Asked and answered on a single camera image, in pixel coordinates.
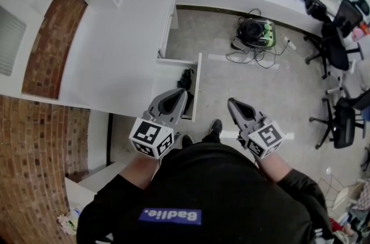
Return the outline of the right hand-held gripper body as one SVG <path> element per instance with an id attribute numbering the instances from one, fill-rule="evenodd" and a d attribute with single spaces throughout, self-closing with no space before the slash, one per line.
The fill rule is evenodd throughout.
<path id="1" fill-rule="evenodd" d="M 283 133 L 276 121 L 267 115 L 258 115 L 253 119 L 237 121 L 238 141 L 258 159 L 263 159 L 275 152 L 283 142 Z"/>

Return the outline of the black umbrella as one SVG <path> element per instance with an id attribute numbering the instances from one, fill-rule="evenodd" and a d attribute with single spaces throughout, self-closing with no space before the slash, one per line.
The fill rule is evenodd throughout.
<path id="1" fill-rule="evenodd" d="M 191 88 L 191 85 L 192 85 L 191 75 L 193 75 L 193 74 L 194 74 L 193 69 L 191 69 L 191 68 L 185 69 L 182 73 L 182 76 L 181 76 L 180 80 L 177 81 L 177 88 L 184 88 L 184 89 L 187 90 L 187 102 L 186 102 L 186 105 L 185 105 L 185 108 L 184 108 L 184 114 L 187 113 L 187 111 L 190 107 L 190 104 L 194 99 L 194 96 L 190 92 L 190 88 Z"/>

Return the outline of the white drawer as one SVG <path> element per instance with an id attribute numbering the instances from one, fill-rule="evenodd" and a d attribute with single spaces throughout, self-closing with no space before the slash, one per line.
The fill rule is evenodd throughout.
<path id="1" fill-rule="evenodd" d="M 186 69 L 192 69 L 190 93 L 194 96 L 190 107 L 182 116 L 182 119 L 195 122 L 197 114 L 197 103 L 199 95 L 199 84 L 201 79 L 202 53 L 198 54 L 196 61 L 171 60 L 159 58 L 156 63 L 154 82 L 151 93 L 151 100 L 156 96 L 177 88 L 177 82 L 180 80 Z"/>

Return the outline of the person's right forearm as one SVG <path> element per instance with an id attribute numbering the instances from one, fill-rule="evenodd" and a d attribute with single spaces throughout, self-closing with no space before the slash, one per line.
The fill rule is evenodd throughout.
<path id="1" fill-rule="evenodd" d="M 272 153 L 265 158 L 257 159 L 257 165 L 272 181 L 280 182 L 293 169 L 277 153 Z"/>

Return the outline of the person's left forearm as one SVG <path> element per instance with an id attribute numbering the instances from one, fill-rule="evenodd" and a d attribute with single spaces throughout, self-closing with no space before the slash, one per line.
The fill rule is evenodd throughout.
<path id="1" fill-rule="evenodd" d="M 119 173 L 134 186 L 144 190 L 157 172 L 159 161 L 144 154 L 136 154 L 129 164 Z"/>

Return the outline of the white desk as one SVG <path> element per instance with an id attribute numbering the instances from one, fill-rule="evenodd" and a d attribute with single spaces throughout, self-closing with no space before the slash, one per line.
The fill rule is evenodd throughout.
<path id="1" fill-rule="evenodd" d="M 140 116 L 153 90 L 159 50 L 166 45 L 176 0 L 121 0 L 86 9 L 54 103 Z"/>

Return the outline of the person's right black shoe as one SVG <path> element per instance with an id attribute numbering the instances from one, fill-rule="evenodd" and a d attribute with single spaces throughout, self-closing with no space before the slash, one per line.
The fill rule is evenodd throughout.
<path id="1" fill-rule="evenodd" d="M 209 134 L 213 134 L 219 138 L 222 133 L 222 130 L 223 130 L 222 121 L 220 119 L 214 119 L 210 124 Z"/>

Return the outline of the person's black trousers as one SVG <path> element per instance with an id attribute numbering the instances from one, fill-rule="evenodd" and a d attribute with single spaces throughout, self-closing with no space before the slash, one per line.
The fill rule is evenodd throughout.
<path id="1" fill-rule="evenodd" d="M 220 141 L 220 135 L 218 133 L 211 133 L 211 134 L 208 134 L 207 136 L 205 136 L 203 139 L 202 139 L 202 143 L 207 143 L 207 144 L 221 144 L 221 141 Z"/>

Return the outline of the person's black shirt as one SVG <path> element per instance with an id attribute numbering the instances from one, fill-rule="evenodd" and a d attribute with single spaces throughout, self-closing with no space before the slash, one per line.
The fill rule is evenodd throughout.
<path id="1" fill-rule="evenodd" d="M 77 244 L 315 244 L 333 242 L 318 184 L 292 169 L 272 181 L 223 144 L 165 156 L 142 190 L 117 175 L 82 211 Z"/>

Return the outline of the white power strip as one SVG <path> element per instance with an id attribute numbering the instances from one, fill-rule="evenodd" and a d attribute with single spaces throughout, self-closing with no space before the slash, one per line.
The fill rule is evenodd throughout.
<path id="1" fill-rule="evenodd" d="M 293 44 L 293 42 L 286 36 L 283 36 L 282 37 L 282 41 L 284 42 L 284 44 L 291 50 L 293 51 L 296 51 L 297 47 L 295 44 Z"/>

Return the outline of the white low cabinet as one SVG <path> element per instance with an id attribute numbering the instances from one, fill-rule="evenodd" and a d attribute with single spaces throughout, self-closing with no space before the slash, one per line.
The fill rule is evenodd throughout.
<path id="1" fill-rule="evenodd" d="M 115 162 L 78 183 L 65 178 L 69 209 L 79 207 L 83 210 L 94 199 L 97 192 L 107 185 L 123 168 L 124 164 Z"/>

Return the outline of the white office chair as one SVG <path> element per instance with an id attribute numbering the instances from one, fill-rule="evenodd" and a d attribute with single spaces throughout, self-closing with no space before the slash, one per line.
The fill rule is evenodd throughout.
<path id="1" fill-rule="evenodd" d="M 335 85 L 325 91 L 327 95 L 355 98 L 370 89 L 370 58 L 353 60 L 348 71 L 330 67 L 328 78 Z"/>

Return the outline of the cluttered storage pile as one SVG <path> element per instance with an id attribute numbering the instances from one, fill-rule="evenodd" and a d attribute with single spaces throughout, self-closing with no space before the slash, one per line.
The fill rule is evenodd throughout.
<path id="1" fill-rule="evenodd" d="M 345 212 L 332 220 L 337 244 L 370 244 L 370 180 L 357 179 L 336 196 L 332 210 Z"/>

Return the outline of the black bag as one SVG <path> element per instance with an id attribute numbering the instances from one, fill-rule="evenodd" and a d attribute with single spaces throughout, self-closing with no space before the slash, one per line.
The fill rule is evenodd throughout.
<path id="1" fill-rule="evenodd" d="M 307 15 L 319 21 L 327 21 L 330 18 L 327 15 L 327 7 L 321 0 L 306 0 L 305 1 Z"/>

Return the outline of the small potted flowers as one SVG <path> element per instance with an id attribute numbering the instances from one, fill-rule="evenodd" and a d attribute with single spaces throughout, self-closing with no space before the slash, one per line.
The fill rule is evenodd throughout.
<path id="1" fill-rule="evenodd" d="M 60 225 L 64 233 L 68 235 L 76 235 L 77 233 L 77 218 L 71 213 L 66 215 L 60 214 L 57 217 L 57 222 Z"/>

